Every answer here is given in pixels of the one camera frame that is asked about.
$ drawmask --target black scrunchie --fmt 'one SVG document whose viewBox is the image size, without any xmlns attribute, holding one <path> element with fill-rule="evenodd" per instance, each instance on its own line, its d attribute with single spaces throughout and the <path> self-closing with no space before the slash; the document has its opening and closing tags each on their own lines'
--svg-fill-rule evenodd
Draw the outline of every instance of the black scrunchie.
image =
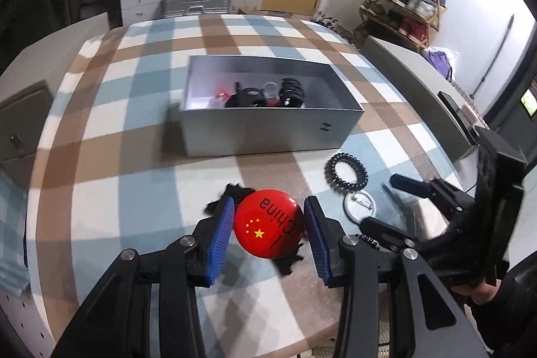
<svg viewBox="0 0 537 358">
<path fill-rule="evenodd" d="M 338 176 L 336 172 L 336 164 L 339 162 L 345 162 L 351 166 L 356 174 L 356 182 L 347 182 Z M 365 188 L 369 180 L 367 170 L 363 164 L 356 157 L 343 152 L 337 153 L 328 160 L 327 164 L 324 166 L 324 174 L 328 184 L 332 188 L 342 190 L 343 192 L 359 192 Z"/>
</svg>

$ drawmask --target red badge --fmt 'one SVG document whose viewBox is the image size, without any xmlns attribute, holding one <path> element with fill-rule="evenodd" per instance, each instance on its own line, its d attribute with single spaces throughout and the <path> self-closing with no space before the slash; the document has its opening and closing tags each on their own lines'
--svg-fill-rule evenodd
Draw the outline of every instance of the red badge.
<svg viewBox="0 0 537 358">
<path fill-rule="evenodd" d="M 260 258 L 274 259 L 298 247 L 304 232 L 304 215 L 288 194 L 259 190 L 240 203 L 233 226 L 244 249 Z"/>
</svg>

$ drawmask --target person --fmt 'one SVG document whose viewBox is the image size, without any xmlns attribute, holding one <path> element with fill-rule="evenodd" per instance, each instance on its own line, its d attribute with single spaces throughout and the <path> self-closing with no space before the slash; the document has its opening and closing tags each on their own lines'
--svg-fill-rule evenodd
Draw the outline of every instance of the person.
<svg viewBox="0 0 537 358">
<path fill-rule="evenodd" d="M 491 286 L 453 286 L 469 296 L 469 306 L 483 341 L 493 358 L 537 356 L 537 295 L 527 291 L 509 273 Z"/>
</svg>

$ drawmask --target silver bolt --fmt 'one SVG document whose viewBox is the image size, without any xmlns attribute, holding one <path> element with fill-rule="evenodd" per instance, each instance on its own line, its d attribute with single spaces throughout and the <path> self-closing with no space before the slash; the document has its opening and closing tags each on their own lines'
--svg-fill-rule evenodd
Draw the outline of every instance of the silver bolt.
<svg viewBox="0 0 537 358">
<path fill-rule="evenodd" d="M 125 249 L 120 256 L 123 261 L 131 261 L 136 256 L 136 252 L 134 249 Z"/>
<path fill-rule="evenodd" d="M 349 235 L 349 236 L 343 236 L 343 243 L 345 243 L 347 246 L 356 246 L 360 239 L 357 236 Z"/>
<path fill-rule="evenodd" d="M 196 243 L 196 239 L 194 236 L 184 236 L 181 237 L 181 240 L 179 240 L 179 243 L 181 243 L 183 246 L 186 247 L 192 247 Z"/>
<path fill-rule="evenodd" d="M 409 260 L 415 260 L 418 258 L 418 253 L 414 249 L 408 248 L 403 251 L 403 256 Z"/>
</svg>

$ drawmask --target human hand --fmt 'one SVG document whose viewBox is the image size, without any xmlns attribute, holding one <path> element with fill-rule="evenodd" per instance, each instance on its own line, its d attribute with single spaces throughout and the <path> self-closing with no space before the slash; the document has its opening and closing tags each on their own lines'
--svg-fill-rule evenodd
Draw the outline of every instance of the human hand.
<svg viewBox="0 0 537 358">
<path fill-rule="evenodd" d="M 485 278 L 483 278 L 482 281 L 476 286 L 452 286 L 451 289 L 459 295 L 470 296 L 472 298 L 472 301 L 474 301 L 474 303 L 476 303 L 477 305 L 483 305 L 487 302 L 492 301 L 494 296 L 496 296 L 496 293 L 498 293 L 500 285 L 501 280 L 499 279 L 496 279 L 495 286 L 490 286 L 485 282 Z"/>
</svg>

